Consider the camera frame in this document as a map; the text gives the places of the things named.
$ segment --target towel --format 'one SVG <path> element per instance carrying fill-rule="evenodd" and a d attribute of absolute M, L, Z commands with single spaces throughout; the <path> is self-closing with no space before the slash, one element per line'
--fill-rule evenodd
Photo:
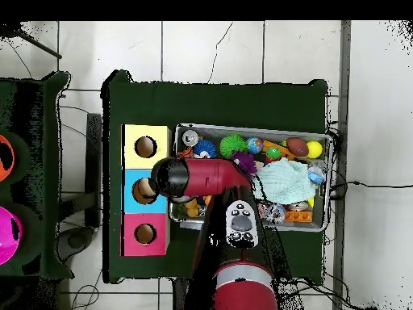
<path fill-rule="evenodd" d="M 258 170 L 266 199 L 280 204 L 292 204 L 306 201 L 315 195 L 317 186 L 313 185 L 307 177 L 307 165 L 297 161 L 289 161 L 282 158 L 273 161 Z M 265 199 L 261 192 L 261 185 L 257 178 L 252 180 L 254 196 L 257 199 Z"/>

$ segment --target dark green tablecloth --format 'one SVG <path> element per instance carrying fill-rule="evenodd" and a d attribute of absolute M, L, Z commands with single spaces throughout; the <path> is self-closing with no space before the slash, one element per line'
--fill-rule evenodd
<path fill-rule="evenodd" d="M 324 133 L 326 93 L 322 80 L 309 85 L 134 83 L 128 72 L 114 71 L 102 87 L 103 165 L 110 171 L 110 177 L 103 177 L 104 220 L 109 222 L 103 239 L 105 281 L 189 278 L 198 238 L 198 231 L 172 223 L 165 256 L 119 256 L 122 124 L 167 125 L 174 130 L 177 124 L 193 123 Z M 323 233 L 280 232 L 280 236 L 291 275 L 321 283 Z"/>

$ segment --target blue block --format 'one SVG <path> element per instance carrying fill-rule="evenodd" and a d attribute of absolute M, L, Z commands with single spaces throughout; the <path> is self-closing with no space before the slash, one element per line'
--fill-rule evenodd
<path fill-rule="evenodd" d="M 125 170 L 124 212 L 127 214 L 165 214 L 168 212 L 168 200 L 158 195 L 156 201 L 150 204 L 140 204 L 135 201 L 132 195 L 132 187 L 141 178 L 150 178 L 151 170 Z"/>

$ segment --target green spiky ball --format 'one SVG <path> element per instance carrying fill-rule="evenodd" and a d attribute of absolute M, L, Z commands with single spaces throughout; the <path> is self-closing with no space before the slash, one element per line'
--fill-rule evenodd
<path fill-rule="evenodd" d="M 247 147 L 248 143 L 239 134 L 226 136 L 219 144 L 219 150 L 225 158 L 229 158 L 236 151 L 246 152 Z"/>

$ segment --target gray bin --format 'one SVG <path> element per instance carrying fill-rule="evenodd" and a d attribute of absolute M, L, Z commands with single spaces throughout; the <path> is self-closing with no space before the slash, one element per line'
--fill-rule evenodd
<path fill-rule="evenodd" d="M 179 124 L 175 128 L 173 152 L 183 151 L 186 146 L 182 142 L 182 134 L 187 130 L 193 130 L 197 132 L 198 136 L 203 139 L 210 140 L 214 143 L 219 154 L 220 141 L 230 134 L 239 134 L 244 139 L 248 139 L 251 136 L 256 136 L 262 140 L 269 140 L 273 142 L 284 141 L 289 137 L 297 136 L 304 141 L 316 140 L 323 146 L 323 153 L 317 159 L 323 159 L 327 164 L 327 179 L 326 182 L 319 187 L 314 197 L 314 207 L 312 208 L 312 222 L 283 222 L 277 226 L 262 220 L 263 225 L 266 228 L 277 227 L 279 231 L 302 231 L 302 232 L 320 232 L 323 231 L 327 225 L 327 212 L 328 202 L 330 195 L 330 182 L 332 175 L 332 138 L 325 134 L 316 133 L 304 133 L 304 132 L 288 132 L 288 131 L 276 131 L 276 130 L 264 130 L 256 128 L 233 128 L 224 126 L 211 126 L 201 124 Z M 189 218 L 187 216 L 178 217 L 173 213 L 176 204 L 169 202 L 169 217 L 171 220 L 182 222 L 185 221 L 185 227 L 200 229 L 203 223 L 203 217 Z"/>

